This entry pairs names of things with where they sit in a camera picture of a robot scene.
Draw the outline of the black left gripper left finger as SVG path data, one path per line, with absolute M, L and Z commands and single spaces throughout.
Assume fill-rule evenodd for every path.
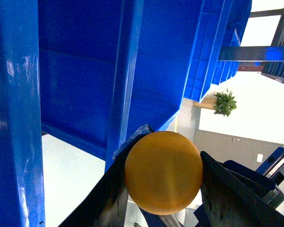
M 137 139 L 125 142 L 114 163 L 61 227 L 123 227 L 128 203 L 124 166 Z

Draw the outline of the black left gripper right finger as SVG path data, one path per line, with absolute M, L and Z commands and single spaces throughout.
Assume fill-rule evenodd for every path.
M 265 203 L 205 151 L 202 201 L 212 227 L 284 227 L 284 215 Z

